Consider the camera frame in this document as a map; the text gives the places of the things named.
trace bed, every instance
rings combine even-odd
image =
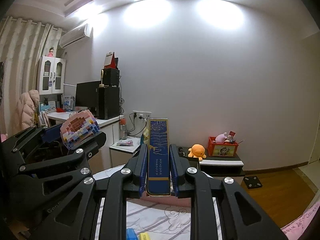
[[[124,165],[114,167],[95,174],[96,180],[110,177]],[[216,218],[212,222],[217,223],[218,239],[222,240],[218,207],[215,198],[214,203]],[[101,216],[104,198],[101,200],[98,216],[95,240],[99,239]],[[178,198],[156,197],[142,199],[127,199],[127,228],[132,228],[136,235],[148,232],[151,240],[189,240],[190,239],[190,200],[178,200]]]

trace pink plush toy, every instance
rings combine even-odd
[[[227,133],[223,133],[223,134],[219,134],[217,137],[216,137],[216,143],[219,143],[219,144],[223,144],[224,141],[227,139]]]
[[[1,134],[1,142],[3,142],[3,141],[5,141],[5,140],[7,140],[7,138],[8,138],[8,134],[6,133],[6,134]]]

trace white desk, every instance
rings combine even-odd
[[[59,122],[65,122],[69,118],[69,115],[74,114],[74,113],[75,112],[65,112],[65,113],[52,112],[52,113],[48,113],[48,118],[52,119],[52,120],[59,121]],[[120,116],[110,118],[108,120],[102,120],[102,119],[96,119],[96,120],[97,120],[99,127],[102,128],[108,124],[117,122],[123,118],[124,118],[124,115],[120,115]]]
[[[75,112],[53,112],[48,114],[48,118],[55,120],[56,123],[65,122],[69,118],[69,114],[73,113]],[[101,131],[106,134],[107,140],[104,146],[99,149],[99,152],[88,161],[93,174],[111,168],[109,147],[119,140],[119,120],[122,118],[124,118],[124,115],[120,115],[108,120],[96,119]]]

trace orange octopus plush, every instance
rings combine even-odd
[[[204,154],[205,153],[204,147],[200,144],[193,145],[193,147],[189,149],[189,152],[190,153],[188,154],[188,157],[199,158],[199,161],[202,161],[202,159],[205,159],[207,157]]]

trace curtain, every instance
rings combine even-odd
[[[56,51],[61,33],[62,29],[32,20],[7,17],[0,21],[0,62],[4,62],[1,133],[13,135],[17,101],[22,93],[36,89],[39,58],[47,55],[51,46]]]

